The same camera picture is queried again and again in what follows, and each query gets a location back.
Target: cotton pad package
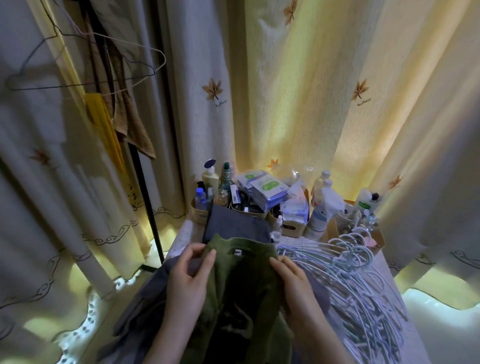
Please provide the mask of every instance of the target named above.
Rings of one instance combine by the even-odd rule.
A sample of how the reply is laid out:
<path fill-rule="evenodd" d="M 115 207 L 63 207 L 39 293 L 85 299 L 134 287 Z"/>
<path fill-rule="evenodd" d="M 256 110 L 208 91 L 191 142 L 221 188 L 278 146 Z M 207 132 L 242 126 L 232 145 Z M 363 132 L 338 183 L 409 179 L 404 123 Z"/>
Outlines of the cotton pad package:
<path fill-rule="evenodd" d="M 263 212 L 288 199 L 288 186 L 264 170 L 248 170 L 237 176 L 237 185 Z"/>

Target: yellow garment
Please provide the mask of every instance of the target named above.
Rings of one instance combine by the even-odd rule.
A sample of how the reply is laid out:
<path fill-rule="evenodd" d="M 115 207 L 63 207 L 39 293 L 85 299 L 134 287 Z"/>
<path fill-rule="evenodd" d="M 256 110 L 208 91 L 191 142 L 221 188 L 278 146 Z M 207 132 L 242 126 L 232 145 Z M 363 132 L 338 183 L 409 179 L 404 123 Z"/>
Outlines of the yellow garment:
<path fill-rule="evenodd" d="M 117 135 L 115 134 L 113 124 L 110 121 L 105 101 L 101 94 L 86 93 L 85 103 L 92 117 L 95 129 L 97 130 L 110 159 L 117 169 L 120 181 L 128 195 L 129 202 L 132 206 L 135 206 L 136 192 L 130 183 L 127 170 L 125 169 L 125 162 L 123 161 L 120 144 Z"/>

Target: white floor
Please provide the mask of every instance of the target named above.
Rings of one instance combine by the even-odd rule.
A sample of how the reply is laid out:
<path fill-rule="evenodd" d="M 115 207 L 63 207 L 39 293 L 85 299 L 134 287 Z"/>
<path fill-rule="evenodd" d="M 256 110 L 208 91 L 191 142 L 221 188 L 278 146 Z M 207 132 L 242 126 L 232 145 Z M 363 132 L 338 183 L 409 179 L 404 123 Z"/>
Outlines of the white floor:
<path fill-rule="evenodd" d="M 456 310 L 414 289 L 402 297 L 432 364 L 480 363 L 480 304 Z"/>

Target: pile of hangers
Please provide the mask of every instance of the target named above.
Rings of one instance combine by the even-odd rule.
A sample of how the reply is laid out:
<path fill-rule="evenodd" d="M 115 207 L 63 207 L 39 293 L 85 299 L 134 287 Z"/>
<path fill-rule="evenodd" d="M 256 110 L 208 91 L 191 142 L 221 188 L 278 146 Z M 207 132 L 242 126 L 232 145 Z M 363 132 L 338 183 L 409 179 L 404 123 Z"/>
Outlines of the pile of hangers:
<path fill-rule="evenodd" d="M 278 245 L 279 255 L 290 257 L 310 271 L 330 293 L 331 305 L 342 318 L 344 345 L 358 363 L 400 363 L 402 320 L 405 307 L 390 301 L 378 270 L 372 267 L 373 254 L 364 246 L 359 232 L 341 235 L 329 243 Z"/>
<path fill-rule="evenodd" d="M 128 63 L 139 63 L 139 64 L 143 64 L 145 65 L 146 67 L 148 67 L 150 70 L 151 70 L 151 73 L 149 74 L 146 74 L 146 75 L 139 75 L 139 76 L 135 76 L 135 77 L 128 77 L 128 78 L 124 78 L 124 80 L 133 80 L 133 79 L 138 79 L 140 78 L 139 81 L 137 81 L 136 83 L 132 84 L 132 87 L 135 87 L 137 86 L 138 84 L 140 84 L 141 82 L 143 82 L 145 79 L 147 79 L 148 77 L 152 77 L 152 76 L 155 76 L 155 74 L 158 72 L 158 70 L 160 70 L 160 68 L 162 68 L 165 63 L 166 63 L 166 58 L 165 58 L 165 54 L 158 50 L 158 49 L 155 49 L 155 48 L 152 48 L 152 47 L 146 47 L 146 46 L 143 46 L 141 44 L 137 44 L 137 43 L 132 43 L 132 42 L 128 42 L 126 40 L 123 40 L 123 39 L 117 39 L 117 38 L 112 38 L 110 36 L 107 36 L 105 34 L 99 34 L 99 33 L 96 33 L 96 32 L 91 32 L 91 33 L 85 33 L 85 32 L 82 32 L 81 29 L 78 27 L 78 25 L 73 21 L 73 19 L 70 17 L 70 15 L 68 14 L 68 12 L 66 11 L 66 9 L 64 9 L 60 4 L 58 4 L 58 2 L 56 0 L 52 0 L 61 10 L 61 12 L 68 18 L 70 24 L 73 26 L 73 28 L 75 29 L 75 34 L 68 34 L 68 33 L 64 33 L 59 27 L 57 24 L 55 24 L 52 16 L 50 15 L 50 12 L 47 10 L 47 6 L 45 5 L 44 1 L 43 0 L 40 0 L 40 3 L 42 4 L 42 7 L 43 7 L 43 10 L 45 11 L 45 14 L 47 15 L 48 19 L 50 20 L 52 26 L 53 26 L 53 30 L 54 30 L 54 33 L 55 35 L 54 36 L 49 36 L 49 37 L 46 37 L 46 38 L 43 38 L 39 44 L 37 44 L 33 50 L 30 52 L 30 54 L 28 55 L 28 57 L 26 58 L 26 60 L 22 63 L 21 67 L 20 67 L 20 70 L 18 73 L 16 74 L 13 74 L 13 75 L 10 75 L 7 80 L 6 80 L 6 86 L 9 90 L 11 91 L 28 91 L 28 90 L 43 90 L 43 89 L 51 89 L 51 88 L 64 88 L 64 87 L 74 87 L 74 86 L 86 86 L 86 85 L 95 85 L 95 84 L 98 84 L 98 83 L 108 83 L 109 81 L 108 80 L 102 80 L 102 81 L 97 81 L 97 82 L 85 82 L 85 83 L 81 83 L 81 84 L 72 84 L 72 85 L 55 85 L 55 86 L 43 86 L 43 87 L 21 87 L 21 86 L 18 86 L 18 84 L 21 84 L 21 80 L 22 80 L 22 76 L 24 75 L 25 73 L 25 70 L 27 68 L 27 65 L 29 63 L 29 61 L 33 58 L 33 56 L 35 55 L 35 53 L 40 49 L 40 47 L 46 43 L 48 40 L 51 40 L 51 39 L 54 39 L 54 38 L 58 38 L 60 35 L 62 35 L 63 37 L 76 37 L 76 38 L 80 38 L 80 39 L 83 39 L 89 43 L 92 43 L 92 41 L 90 41 L 87 36 L 100 36 L 100 37 L 103 37 L 103 38 L 107 38 L 107 39 L 111 39 L 111 40 L 114 40 L 116 42 L 121 42 L 121 43 L 127 43 L 127 44 L 130 44 L 130 45 L 133 45 L 133 46 L 136 46 L 136 47 L 141 47 L 141 48 L 144 48 L 144 49 L 149 49 L 149 50 L 152 50 L 154 52 L 158 52 L 162 55 L 163 57 L 163 62 L 157 67 L 157 68 L 154 68 L 154 66 L 150 65 L 150 64 L 147 64 L 147 63 L 144 63 L 142 61 L 133 61 L 133 60 L 130 60 L 128 59 L 125 55 L 122 54 L 122 57 L 128 62 Z M 102 94 L 102 96 L 107 96 L 107 95 L 114 95 L 114 94 L 117 94 L 117 93 L 120 93 L 122 91 L 126 91 L 127 88 L 124 88 L 122 90 L 117 90 L 115 92 L 111 92 L 111 93 L 107 93 L 107 94 Z"/>

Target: white tabletop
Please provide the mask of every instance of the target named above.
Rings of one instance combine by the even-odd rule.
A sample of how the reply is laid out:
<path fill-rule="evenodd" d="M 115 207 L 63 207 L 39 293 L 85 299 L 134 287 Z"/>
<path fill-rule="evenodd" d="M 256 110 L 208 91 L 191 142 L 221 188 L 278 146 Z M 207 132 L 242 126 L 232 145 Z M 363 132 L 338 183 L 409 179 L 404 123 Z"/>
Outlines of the white tabletop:
<path fill-rule="evenodd" d="M 201 242 L 205 226 L 194 223 L 190 217 L 185 219 L 182 227 L 180 228 L 177 237 L 173 241 L 170 248 L 167 259 L 179 255 L 182 250 L 190 243 Z M 282 236 L 280 243 L 285 245 L 297 245 L 301 242 L 308 241 L 304 236 L 299 238 L 290 238 L 288 236 Z M 373 261 L 373 266 L 378 269 L 383 278 L 392 287 L 393 290 L 388 290 L 386 295 L 392 302 L 398 302 L 398 299 L 403 303 L 400 292 L 398 291 L 392 274 L 388 269 L 388 265 L 385 262 L 384 255 L 379 252 Z M 412 324 L 412 320 L 408 317 L 408 322 L 403 322 L 403 335 L 405 338 L 405 344 L 401 349 L 402 363 L 404 364 L 431 364 L 428 354 L 423 346 L 423 343 L 418 335 L 417 329 Z"/>

